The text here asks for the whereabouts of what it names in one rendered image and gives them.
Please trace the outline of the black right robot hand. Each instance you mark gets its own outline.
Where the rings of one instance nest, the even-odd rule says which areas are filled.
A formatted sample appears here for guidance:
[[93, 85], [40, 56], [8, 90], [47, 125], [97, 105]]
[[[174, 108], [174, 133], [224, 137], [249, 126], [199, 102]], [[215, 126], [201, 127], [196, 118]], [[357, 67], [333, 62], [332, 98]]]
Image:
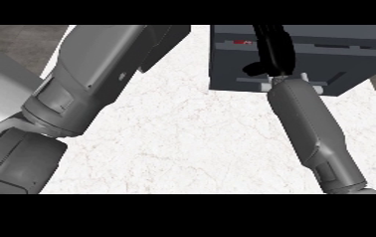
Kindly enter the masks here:
[[295, 50], [282, 25], [254, 25], [258, 61], [242, 70], [251, 76], [269, 74], [271, 77], [291, 76], [295, 69]]

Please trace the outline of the dark grey appliance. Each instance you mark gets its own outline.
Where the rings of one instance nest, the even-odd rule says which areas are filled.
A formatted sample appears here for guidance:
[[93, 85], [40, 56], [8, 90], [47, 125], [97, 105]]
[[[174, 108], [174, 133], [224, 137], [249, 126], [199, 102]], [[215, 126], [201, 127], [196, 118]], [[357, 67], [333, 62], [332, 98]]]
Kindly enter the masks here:
[[[376, 25], [285, 25], [295, 49], [291, 79], [305, 73], [323, 95], [338, 97], [376, 75]], [[208, 88], [261, 92], [267, 74], [251, 77], [242, 68], [258, 62], [251, 25], [210, 26]]]

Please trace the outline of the pale grey flat panel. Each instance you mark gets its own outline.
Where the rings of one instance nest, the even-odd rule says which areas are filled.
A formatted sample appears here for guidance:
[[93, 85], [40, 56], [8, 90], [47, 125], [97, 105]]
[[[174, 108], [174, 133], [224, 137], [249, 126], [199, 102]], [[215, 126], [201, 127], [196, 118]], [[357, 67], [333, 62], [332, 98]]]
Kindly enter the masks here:
[[21, 107], [41, 83], [41, 78], [0, 53], [0, 121], [21, 112]]

